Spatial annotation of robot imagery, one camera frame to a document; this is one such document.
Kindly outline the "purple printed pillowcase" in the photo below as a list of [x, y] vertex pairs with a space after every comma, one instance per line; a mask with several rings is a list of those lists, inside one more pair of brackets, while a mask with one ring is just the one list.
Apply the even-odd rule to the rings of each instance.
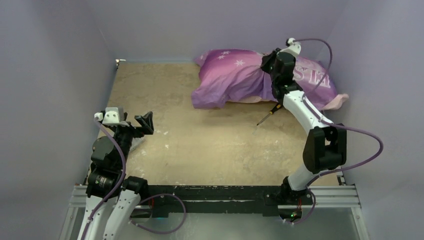
[[[262, 57], [262, 53], [252, 50], [213, 49], [196, 58], [200, 86], [191, 93], [193, 107], [222, 108], [226, 102], [238, 103], [253, 96], [275, 102], [270, 75], [260, 69]], [[328, 76], [322, 79], [324, 72], [325, 68], [318, 62], [297, 57], [293, 79], [318, 107], [339, 94]]]

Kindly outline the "pink pillow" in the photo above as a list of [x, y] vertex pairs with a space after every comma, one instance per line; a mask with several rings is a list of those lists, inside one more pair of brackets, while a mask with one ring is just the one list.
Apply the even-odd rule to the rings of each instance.
[[[342, 104], [348, 99], [349, 99], [349, 96], [347, 94], [338, 94], [333, 100], [331, 100], [325, 106], [318, 107], [316, 104], [315, 106], [320, 111], [338, 110], [342, 106]], [[268, 100], [263, 100], [259, 96], [251, 96], [251, 97], [246, 97], [238, 101], [238, 103], [244, 103], [244, 104], [254, 104], [259, 102], [268, 102]]]

